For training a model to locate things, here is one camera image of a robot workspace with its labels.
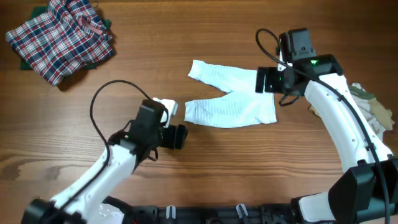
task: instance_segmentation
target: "wooden table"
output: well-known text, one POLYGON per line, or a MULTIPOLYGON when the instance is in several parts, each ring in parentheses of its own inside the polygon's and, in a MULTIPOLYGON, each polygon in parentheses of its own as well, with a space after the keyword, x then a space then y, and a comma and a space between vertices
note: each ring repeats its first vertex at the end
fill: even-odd
MULTIPOLYGON (((99 13, 113 22, 117 54, 59 88, 20 71, 19 56, 4 40, 44 2, 0 3, 1 223, 18 223, 33 198, 57 194, 97 160, 104 146, 89 105, 102 84, 125 79, 151 97, 174 99, 180 108, 172 123, 183 123, 185 102, 224 95, 187 77, 193 59, 248 69, 275 66, 254 41, 258 28, 280 34, 308 27, 318 54, 333 54, 348 83, 374 93, 393 119, 398 113, 397 1, 101 1, 99 13)), ((262 39, 273 51, 274 40, 262 39)), ((95 119, 104 135, 135 118, 142 99, 123 84, 101 92, 95 119)), ((304 99, 276 105, 276 123, 245 128, 185 123, 185 149, 160 149, 157 162, 143 162, 112 196, 160 207, 259 205, 326 191, 342 175, 340 160, 308 107, 304 99)), ((396 130, 386 132, 384 142, 398 152, 396 130)))

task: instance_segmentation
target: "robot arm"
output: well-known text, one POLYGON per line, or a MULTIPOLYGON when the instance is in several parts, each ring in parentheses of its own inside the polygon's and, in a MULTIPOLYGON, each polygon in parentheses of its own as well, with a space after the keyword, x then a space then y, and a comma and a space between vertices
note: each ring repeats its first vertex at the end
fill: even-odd
POLYGON ((144 100, 137 118, 130 121, 129 131, 122 129, 110 137, 108 166, 94 182, 60 211, 69 198, 102 168, 106 151, 75 183, 52 197, 50 202, 34 200, 25 210, 21 223, 121 223, 123 212, 102 202, 135 171, 140 162, 150 158, 150 152, 158 146, 169 149, 183 147, 187 129, 182 125, 169 125, 177 108, 174 100, 144 100))
MULTIPOLYGON (((265 29, 259 31, 272 34, 265 29)), ((299 96, 305 96, 319 112, 330 133, 344 172, 329 191, 292 199, 297 221, 365 222, 383 217, 388 205, 390 214, 397 213, 398 198, 395 195, 398 194, 398 161, 392 158, 391 150, 377 138, 359 111, 348 90, 343 69, 334 56, 316 56, 308 30, 298 29, 279 36, 280 60, 277 60, 259 43, 259 31, 257 43, 279 66, 259 68, 256 92, 283 93, 285 96, 279 102, 281 106, 291 105, 299 96), (288 95, 296 96, 296 99, 283 103, 288 95), (375 155, 369 145, 374 146, 375 155), (377 156, 380 164, 377 164, 379 161, 375 161, 374 156, 377 156), (387 190, 382 187, 382 175, 386 179, 387 190), (385 203, 385 195, 389 199, 388 204, 385 203)))

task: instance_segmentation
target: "plaid cloth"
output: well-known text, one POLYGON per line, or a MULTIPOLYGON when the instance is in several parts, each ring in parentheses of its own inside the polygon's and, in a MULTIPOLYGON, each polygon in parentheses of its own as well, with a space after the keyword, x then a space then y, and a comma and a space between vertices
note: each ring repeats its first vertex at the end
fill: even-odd
POLYGON ((88 0, 51 0, 47 12, 6 34, 11 47, 51 85, 114 52, 88 0))
MULTIPOLYGON (((47 6, 36 6, 33 8, 32 14, 30 15, 30 19, 33 19, 33 18, 45 13, 46 11, 47 11, 47 6)), ((111 28, 111 21, 109 19, 101 18, 101 22, 105 25, 106 30, 109 30, 111 28)), ((82 69, 82 70, 96 69, 98 66, 97 65, 98 63, 99 62, 94 62, 89 65, 85 65, 85 66, 81 67, 80 69, 82 69)), ((33 70, 33 68, 27 62, 25 62, 25 60, 22 57, 21 57, 21 64, 19 66, 19 69, 33 70)))

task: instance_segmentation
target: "green cloth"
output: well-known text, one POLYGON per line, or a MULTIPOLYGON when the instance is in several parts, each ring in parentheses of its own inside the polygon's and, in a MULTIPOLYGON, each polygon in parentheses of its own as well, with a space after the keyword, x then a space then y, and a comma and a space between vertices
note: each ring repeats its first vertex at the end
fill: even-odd
MULTIPOLYGON (((33 18, 45 13, 46 10, 47 10, 47 6, 34 7, 32 14, 30 15, 30 19, 33 19, 33 18)), ((109 28, 111 27, 111 21, 109 19, 101 20, 101 21, 105 25, 106 29, 109 30, 109 28)), ((89 69, 96 69, 96 68, 97 68, 97 63, 95 62, 95 63, 91 63, 89 65, 85 65, 81 69, 89 70, 89 69)), ((33 70, 32 67, 27 62, 25 62, 25 60, 23 58, 21 58, 20 69, 21 70, 33 70)))
POLYGON ((372 93, 365 92, 359 88, 356 88, 355 86, 348 86, 349 92, 353 95, 356 96, 362 100, 371 100, 375 98, 375 96, 372 93))

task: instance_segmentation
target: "red plaid fabric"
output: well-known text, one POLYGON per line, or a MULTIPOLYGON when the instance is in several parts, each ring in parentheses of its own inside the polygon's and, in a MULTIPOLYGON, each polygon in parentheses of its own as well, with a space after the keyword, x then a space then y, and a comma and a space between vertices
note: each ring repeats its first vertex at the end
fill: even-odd
POLYGON ((11 47, 51 85, 82 66, 114 55, 88 0, 51 0, 47 12, 6 34, 11 47))

